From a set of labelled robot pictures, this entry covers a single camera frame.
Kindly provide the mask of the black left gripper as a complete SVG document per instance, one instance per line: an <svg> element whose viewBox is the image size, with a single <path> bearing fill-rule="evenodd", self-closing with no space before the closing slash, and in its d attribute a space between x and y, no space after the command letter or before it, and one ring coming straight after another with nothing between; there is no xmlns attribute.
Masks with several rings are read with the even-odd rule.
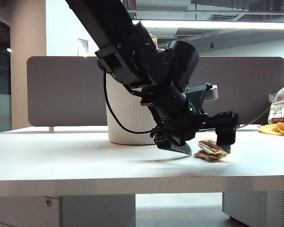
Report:
<svg viewBox="0 0 284 227"><path fill-rule="evenodd" d="M210 117L203 110L205 101L218 98L216 85L206 83L184 92L173 83L144 87L141 98L141 105L148 107L157 124L151 130L151 137L159 149L190 156L191 148L186 141L193 139L201 129L215 129L217 146L231 153L239 125L238 114L226 111Z"/></svg>

